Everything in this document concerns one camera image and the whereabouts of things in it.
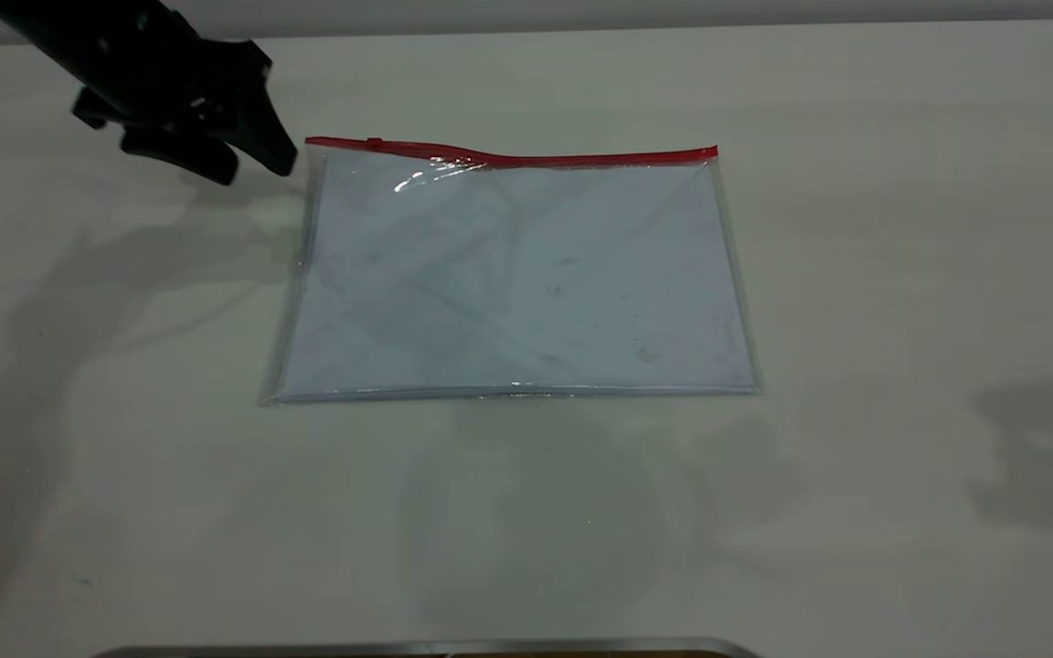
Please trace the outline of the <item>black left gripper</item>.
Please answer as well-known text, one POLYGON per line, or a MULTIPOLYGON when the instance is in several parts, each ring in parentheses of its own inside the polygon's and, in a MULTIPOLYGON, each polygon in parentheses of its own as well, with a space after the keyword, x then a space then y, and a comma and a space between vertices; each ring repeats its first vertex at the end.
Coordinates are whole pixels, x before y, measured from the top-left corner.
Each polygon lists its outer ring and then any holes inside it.
POLYGON ((92 129, 162 126, 125 128, 122 152, 218 185, 239 168, 229 145, 272 174, 292 174, 298 149, 269 99, 269 71, 256 43, 207 40, 181 14, 72 16, 72 74, 83 84, 72 115, 92 129))

